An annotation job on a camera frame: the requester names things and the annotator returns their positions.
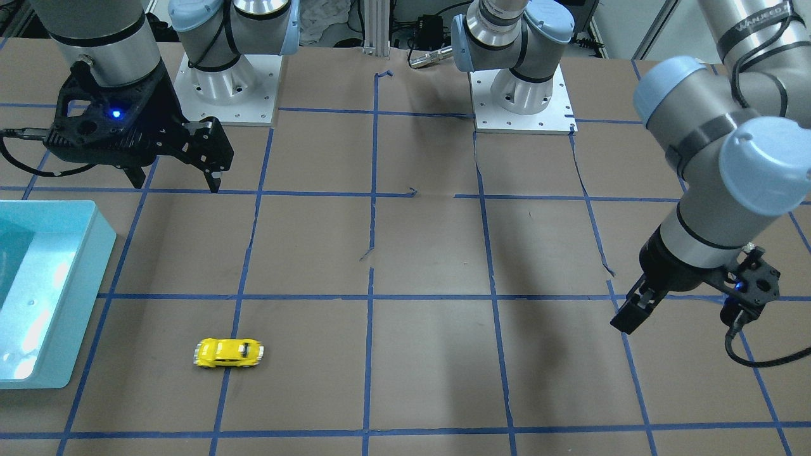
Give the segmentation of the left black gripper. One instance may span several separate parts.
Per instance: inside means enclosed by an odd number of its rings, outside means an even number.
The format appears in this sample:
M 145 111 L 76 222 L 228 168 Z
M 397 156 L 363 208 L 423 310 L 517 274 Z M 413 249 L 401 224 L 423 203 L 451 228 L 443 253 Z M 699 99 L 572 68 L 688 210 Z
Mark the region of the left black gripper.
M 709 245 L 684 228 L 657 228 L 640 250 L 641 276 L 610 324 L 631 335 L 667 294 L 712 282 L 710 276 L 730 265 L 742 248 Z

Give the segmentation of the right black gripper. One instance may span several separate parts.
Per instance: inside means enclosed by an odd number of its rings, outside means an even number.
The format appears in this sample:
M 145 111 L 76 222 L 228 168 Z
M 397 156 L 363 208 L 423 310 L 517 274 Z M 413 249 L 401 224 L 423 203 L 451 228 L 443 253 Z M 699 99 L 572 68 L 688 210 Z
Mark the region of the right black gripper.
M 186 121 L 164 61 L 120 87 L 101 86 L 90 64 L 75 61 L 43 143 L 66 162 L 120 167 L 136 189 L 144 187 L 144 167 L 158 155 L 184 150 L 186 162 L 203 171 L 209 191 L 218 193 L 221 174 L 234 159 L 219 118 Z

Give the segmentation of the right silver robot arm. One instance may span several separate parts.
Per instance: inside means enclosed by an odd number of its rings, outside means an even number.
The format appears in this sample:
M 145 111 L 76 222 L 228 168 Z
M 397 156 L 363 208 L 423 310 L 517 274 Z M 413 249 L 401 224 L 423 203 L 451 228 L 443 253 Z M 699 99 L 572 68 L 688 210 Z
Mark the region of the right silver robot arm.
M 276 70 L 262 65 L 295 54 L 298 1 L 171 1 L 171 26 L 186 60 L 172 80 L 147 13 L 137 1 L 33 1 L 69 64 L 48 128 L 4 130 L 40 141 L 75 168 L 43 178 L 119 168 L 140 188 L 159 156 L 197 168 L 211 193 L 231 168 L 223 122 L 269 124 Z

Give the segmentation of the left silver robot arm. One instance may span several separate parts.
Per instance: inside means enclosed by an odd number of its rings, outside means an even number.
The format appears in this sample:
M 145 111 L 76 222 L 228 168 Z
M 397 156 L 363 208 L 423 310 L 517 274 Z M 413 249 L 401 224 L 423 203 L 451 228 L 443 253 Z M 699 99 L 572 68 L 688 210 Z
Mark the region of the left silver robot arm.
M 809 194 L 809 34 L 791 1 L 701 1 L 727 78 L 692 56 L 661 61 L 632 103 L 687 184 L 641 248 L 641 277 L 611 320 L 632 334 L 671 292 L 727 295 L 738 330 L 779 297 L 750 243 Z

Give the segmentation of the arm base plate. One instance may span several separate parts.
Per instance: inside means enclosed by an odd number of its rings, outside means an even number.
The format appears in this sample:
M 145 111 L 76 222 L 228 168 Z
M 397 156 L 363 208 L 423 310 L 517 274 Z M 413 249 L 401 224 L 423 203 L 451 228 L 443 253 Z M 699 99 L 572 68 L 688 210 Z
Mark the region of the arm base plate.
M 542 83 L 519 80 L 508 69 L 470 72 L 479 133 L 570 135 L 578 132 L 561 66 Z
M 272 127 L 283 63 L 282 56 L 249 54 L 221 72 L 203 72 L 183 55 L 174 81 L 183 115 L 215 117 L 223 126 Z

